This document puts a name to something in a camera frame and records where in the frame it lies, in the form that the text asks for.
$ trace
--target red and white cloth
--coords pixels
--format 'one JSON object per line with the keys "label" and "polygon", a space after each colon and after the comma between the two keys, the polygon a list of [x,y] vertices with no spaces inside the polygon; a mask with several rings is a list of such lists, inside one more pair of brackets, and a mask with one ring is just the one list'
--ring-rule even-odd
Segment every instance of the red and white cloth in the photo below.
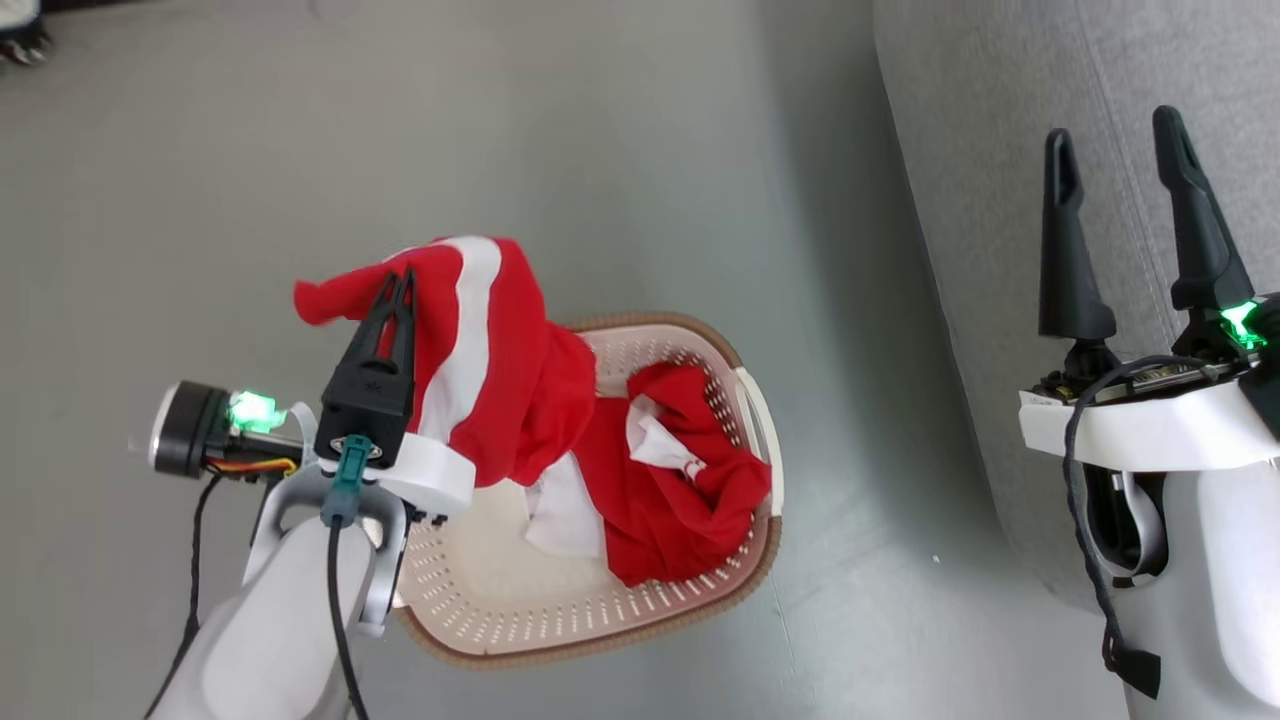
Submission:
{"label": "red and white cloth", "polygon": [[598,556],[603,544],[627,585],[723,565],[772,475],[724,434],[705,384],[699,368],[660,364],[631,377],[628,398],[599,398],[572,455],[543,478],[526,539],[567,556]]}
{"label": "red and white cloth", "polygon": [[451,237],[315,284],[293,305],[317,325],[362,319],[388,270],[412,268],[416,333],[410,429],[471,460],[476,487],[529,486],[586,428],[595,357],[547,320],[543,295],[511,240]]}

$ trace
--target green led light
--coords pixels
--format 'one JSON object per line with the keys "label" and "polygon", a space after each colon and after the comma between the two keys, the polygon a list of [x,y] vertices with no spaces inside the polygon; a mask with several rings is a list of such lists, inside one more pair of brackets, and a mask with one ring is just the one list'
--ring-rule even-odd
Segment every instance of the green led light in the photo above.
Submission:
{"label": "green led light", "polygon": [[1235,337],[1235,341],[1240,343],[1245,350],[1256,350],[1266,345],[1262,336],[1257,336],[1249,332],[1249,328],[1244,327],[1244,319],[1249,316],[1249,313],[1257,307],[1258,304],[1252,300],[1244,305],[1236,305],[1235,307],[1229,307],[1222,310],[1222,319],[1226,320],[1226,331]]}
{"label": "green led light", "polygon": [[289,414],[275,409],[275,398],[255,392],[238,392],[232,396],[227,410],[232,424],[251,433],[269,433],[284,424]]}

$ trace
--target brown basket rim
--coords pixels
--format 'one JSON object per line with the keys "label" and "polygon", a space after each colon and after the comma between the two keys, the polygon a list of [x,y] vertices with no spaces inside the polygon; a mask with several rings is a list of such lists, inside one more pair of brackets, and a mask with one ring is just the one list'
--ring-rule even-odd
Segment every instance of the brown basket rim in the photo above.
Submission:
{"label": "brown basket rim", "polygon": [[[566,325],[566,328],[576,333],[584,333],[636,325],[675,325],[695,332],[701,336],[703,340],[709,342],[724,357],[724,360],[728,361],[730,366],[742,366],[741,357],[739,357],[733,346],[724,340],[724,336],[719,334],[707,323],[680,313],[627,313],[622,315],[607,315],[580,320]],[[681,612],[680,615],[602,638],[566,643],[545,650],[526,650],[503,655],[471,655],[457,651],[435,639],[435,637],[428,633],[422,624],[419,623],[411,607],[398,607],[392,611],[392,615],[399,620],[404,632],[408,633],[408,637],[412,638],[419,647],[440,660],[461,667],[467,667],[470,670],[502,670],[585,657],[588,655],[617,650],[628,644],[640,643],[659,635],[673,633],[687,628],[689,625],[714,618],[716,615],[740,605],[748,598],[748,596],[755,592],[762,583],[764,583],[764,578],[768,577],[769,570],[773,568],[773,561],[778,555],[778,547],[782,543],[782,518],[769,518],[769,521],[765,525],[765,533],[760,561],[755,565],[751,574],[746,577],[742,584],[733,588],[733,591],[724,597],[708,602],[704,606]]]}

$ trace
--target black cable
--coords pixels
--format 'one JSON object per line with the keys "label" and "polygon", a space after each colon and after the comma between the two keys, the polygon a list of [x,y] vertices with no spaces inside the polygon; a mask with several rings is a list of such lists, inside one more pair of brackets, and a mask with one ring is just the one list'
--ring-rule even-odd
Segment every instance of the black cable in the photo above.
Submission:
{"label": "black cable", "polygon": [[221,479],[223,474],[214,470],[214,477],[209,479],[205,489],[200,491],[200,500],[196,502],[196,518],[192,520],[195,529],[191,538],[191,600],[187,606],[187,624],[182,629],[182,642],[178,644],[178,652],[174,653],[173,662],[169,665],[169,674],[165,675],[164,684],[160,685],[160,692],[151,701],[147,714],[142,716],[143,719],[151,717],[151,714],[155,712],[160,698],[169,689],[169,683],[173,680],[174,673],[178,671],[178,665],[182,665],[182,659],[187,656],[192,641],[196,639],[196,633],[200,632],[200,536],[205,516],[205,503],[209,502],[209,495],[214,492],[214,488]]}
{"label": "black cable", "polygon": [[351,664],[351,648],[347,647],[347,623],[342,619],[342,607],[338,603],[338,538],[342,534],[342,516],[333,519],[329,529],[329,618],[333,620],[333,639],[338,643],[338,662],[342,665],[342,676],[347,680],[347,693],[351,697],[351,707],[356,711],[358,720],[369,720],[365,710],[365,700],[360,697],[360,685],[356,683],[356,669]]}
{"label": "black cable", "polygon": [[[1134,360],[1133,363],[1125,363],[1119,368],[1110,370],[1103,374],[1096,383],[1089,386],[1088,389],[1080,393],[1075,400],[1075,409],[1071,411],[1071,419],[1066,423],[1066,433],[1062,438],[1062,479],[1066,482],[1066,505],[1068,510],[1071,512],[1071,523],[1075,524],[1075,543],[1080,547],[1080,552],[1084,555],[1084,573],[1089,577],[1089,583],[1093,584],[1093,594],[1098,602],[1098,607],[1102,610],[1102,616],[1106,619],[1106,632],[1102,637],[1102,660],[1111,670],[1129,684],[1138,689],[1139,684],[1143,684],[1143,679],[1126,678],[1126,669],[1120,667],[1121,656],[1128,655],[1132,660],[1134,656],[1144,655],[1155,661],[1155,687],[1149,687],[1147,694],[1155,697],[1155,692],[1158,689],[1158,659],[1151,653],[1142,653],[1140,651],[1129,651],[1124,643],[1124,634],[1120,630],[1120,620],[1116,618],[1115,605],[1111,603],[1111,594],[1107,592],[1107,583],[1102,577],[1102,568],[1098,565],[1097,557],[1089,550],[1089,544],[1084,537],[1084,523],[1080,521],[1080,511],[1076,507],[1075,500],[1075,483],[1071,480],[1071,466],[1075,464],[1075,436],[1080,429],[1080,419],[1084,418],[1084,409],[1093,402],[1093,398],[1098,396],[1105,388],[1110,387],[1111,383],[1123,378],[1146,370],[1148,368],[1161,368],[1165,365],[1187,365],[1190,368],[1204,368],[1207,363],[1198,360],[1196,357],[1185,357],[1180,355],[1151,355],[1143,357],[1142,360]],[[1137,659],[1137,662],[1147,662],[1142,657]],[[1149,673],[1149,665],[1146,667],[1133,669],[1133,674]]]}

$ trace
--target white perforated basket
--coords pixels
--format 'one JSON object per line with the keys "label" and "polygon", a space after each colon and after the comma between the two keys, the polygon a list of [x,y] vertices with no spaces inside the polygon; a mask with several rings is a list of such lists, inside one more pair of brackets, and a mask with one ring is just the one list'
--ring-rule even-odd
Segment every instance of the white perforated basket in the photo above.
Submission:
{"label": "white perforated basket", "polygon": [[735,445],[772,468],[772,493],[724,566],[682,583],[627,588],[604,560],[543,555],[524,539],[525,491],[476,491],[443,528],[413,527],[396,614],[422,648],[475,669],[577,657],[669,633],[746,598],[773,565],[782,537],[783,477],[764,397],[733,348],[684,315],[637,314],[571,325],[596,357],[596,391],[625,396],[632,373],[654,363],[701,366],[707,400]]}

